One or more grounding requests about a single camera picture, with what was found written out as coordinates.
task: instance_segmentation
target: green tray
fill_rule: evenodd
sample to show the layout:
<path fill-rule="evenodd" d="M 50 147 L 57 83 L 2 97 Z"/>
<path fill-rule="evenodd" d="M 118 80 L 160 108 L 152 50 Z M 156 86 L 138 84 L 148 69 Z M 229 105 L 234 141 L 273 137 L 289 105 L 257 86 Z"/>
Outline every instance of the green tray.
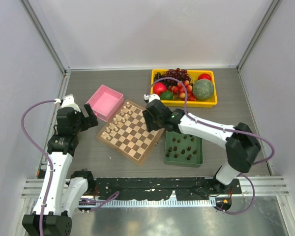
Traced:
<path fill-rule="evenodd" d="M 199 167 L 203 163 L 202 159 L 202 139 L 192 135 L 178 134 L 176 132 L 166 131 L 165 141 L 165 155 L 164 162 L 168 165 L 186 166 L 186 167 Z"/>

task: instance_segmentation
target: gray table surface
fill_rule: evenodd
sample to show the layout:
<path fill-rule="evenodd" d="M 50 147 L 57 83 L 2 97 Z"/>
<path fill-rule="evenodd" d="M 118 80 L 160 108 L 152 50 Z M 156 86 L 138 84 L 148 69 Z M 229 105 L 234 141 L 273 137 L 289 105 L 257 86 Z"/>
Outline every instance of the gray table surface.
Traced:
<path fill-rule="evenodd" d="M 231 211 L 245 209 L 251 197 L 233 197 Z M 288 236 L 276 197 L 256 197 L 244 214 L 213 207 L 102 208 L 76 210 L 71 236 Z"/>
<path fill-rule="evenodd" d="M 213 69 L 218 104 L 213 108 L 189 108 L 188 111 L 217 123 L 248 124 L 255 132 L 248 104 L 235 69 Z M 82 107 L 101 85 L 106 85 L 124 94 L 129 99 L 145 106 L 143 94 L 150 85 L 151 70 L 110 70 L 72 72 L 66 94 L 73 94 L 76 103 Z M 159 140 L 142 166 L 138 166 L 96 139 L 96 134 L 105 122 L 99 120 L 97 127 L 79 135 L 68 176 L 75 170 L 88 169 L 95 177 L 194 177 L 213 176 L 226 162 L 223 148 L 203 141 L 204 163 L 199 168 L 179 167 L 164 164 L 165 134 Z M 252 167 L 249 176 L 269 175 L 265 163 Z"/>

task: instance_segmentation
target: grapes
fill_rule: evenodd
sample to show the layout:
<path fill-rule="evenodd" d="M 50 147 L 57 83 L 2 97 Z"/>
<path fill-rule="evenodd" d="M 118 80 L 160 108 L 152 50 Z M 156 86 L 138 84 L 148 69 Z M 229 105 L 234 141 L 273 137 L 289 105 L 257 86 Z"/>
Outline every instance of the grapes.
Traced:
<path fill-rule="evenodd" d="M 164 77 L 172 77 L 175 79 L 178 79 L 179 81 L 191 81 L 190 76 L 188 75 L 188 71 L 185 69 L 177 68 L 176 70 L 170 69 L 164 73 L 157 72 L 154 76 L 154 81 L 164 78 Z M 160 81 L 161 83 L 165 84 L 167 89 L 169 89 L 170 86 L 176 86 L 177 82 L 174 80 L 166 79 Z"/>

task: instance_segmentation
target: green melon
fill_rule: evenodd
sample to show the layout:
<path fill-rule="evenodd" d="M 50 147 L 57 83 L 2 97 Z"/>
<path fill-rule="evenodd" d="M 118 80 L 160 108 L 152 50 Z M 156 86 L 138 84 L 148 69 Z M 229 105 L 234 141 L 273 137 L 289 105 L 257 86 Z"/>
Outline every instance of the green melon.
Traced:
<path fill-rule="evenodd" d="M 214 85 L 211 80 L 198 80 L 193 85 L 192 93 L 198 100 L 206 100 L 214 94 Z"/>

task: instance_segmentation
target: white chess piece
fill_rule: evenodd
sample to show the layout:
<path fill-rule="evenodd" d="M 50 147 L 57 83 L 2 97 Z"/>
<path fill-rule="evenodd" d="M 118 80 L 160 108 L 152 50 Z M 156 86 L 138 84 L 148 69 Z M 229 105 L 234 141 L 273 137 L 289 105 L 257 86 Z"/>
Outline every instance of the white chess piece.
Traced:
<path fill-rule="evenodd" d="M 110 128 L 110 129 L 114 129 L 114 127 L 115 127 L 115 126 L 114 126 L 112 123 L 109 123 L 109 128 Z"/>
<path fill-rule="evenodd" d="M 121 121 L 121 117 L 118 115 L 116 115 L 116 119 L 117 119 L 117 121 Z"/>

